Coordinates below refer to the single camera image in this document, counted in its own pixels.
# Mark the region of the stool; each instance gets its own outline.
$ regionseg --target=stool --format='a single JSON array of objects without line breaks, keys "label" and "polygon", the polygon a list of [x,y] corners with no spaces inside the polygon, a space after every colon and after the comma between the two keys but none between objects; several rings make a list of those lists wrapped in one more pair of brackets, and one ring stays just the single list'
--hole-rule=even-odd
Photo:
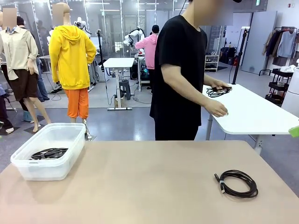
[{"label": "stool", "polygon": [[129,84],[128,80],[120,81],[120,91],[121,91],[121,94],[126,93],[127,100],[131,99],[131,90],[130,90],[130,84]]}]

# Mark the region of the man's right hand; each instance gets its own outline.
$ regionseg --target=man's right hand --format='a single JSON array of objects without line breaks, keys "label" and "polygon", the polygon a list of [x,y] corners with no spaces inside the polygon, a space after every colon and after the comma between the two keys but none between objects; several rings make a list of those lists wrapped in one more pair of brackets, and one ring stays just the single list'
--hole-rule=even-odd
[{"label": "man's right hand", "polygon": [[215,117],[223,117],[228,114],[226,107],[217,100],[207,99],[204,108]]}]

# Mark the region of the brown table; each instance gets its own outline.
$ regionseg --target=brown table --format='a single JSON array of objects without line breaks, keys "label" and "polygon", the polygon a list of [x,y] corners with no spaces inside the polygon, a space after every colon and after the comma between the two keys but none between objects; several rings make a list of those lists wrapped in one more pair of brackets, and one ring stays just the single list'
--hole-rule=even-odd
[{"label": "brown table", "polygon": [[[222,194],[214,173],[239,169],[259,195]],[[228,180],[236,190],[239,180]],[[245,142],[87,142],[63,181],[0,174],[1,224],[293,224],[299,199]]]}]

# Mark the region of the pink hoodie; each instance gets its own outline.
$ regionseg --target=pink hoodie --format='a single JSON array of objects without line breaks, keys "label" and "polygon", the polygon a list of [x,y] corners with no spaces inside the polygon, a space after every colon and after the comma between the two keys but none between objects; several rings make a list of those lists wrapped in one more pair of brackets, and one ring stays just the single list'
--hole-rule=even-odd
[{"label": "pink hoodie", "polygon": [[136,49],[144,48],[145,64],[148,69],[155,69],[155,51],[158,35],[152,34],[135,44]]}]

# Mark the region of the yellow hoodie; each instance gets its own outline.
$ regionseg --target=yellow hoodie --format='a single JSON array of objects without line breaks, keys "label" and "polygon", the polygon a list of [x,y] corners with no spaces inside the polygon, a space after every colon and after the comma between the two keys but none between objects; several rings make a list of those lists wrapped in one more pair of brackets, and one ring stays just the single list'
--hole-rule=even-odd
[{"label": "yellow hoodie", "polygon": [[95,54],[96,48],[83,30],[76,26],[56,27],[49,44],[53,81],[60,81],[66,90],[89,87],[87,64],[93,62]]}]

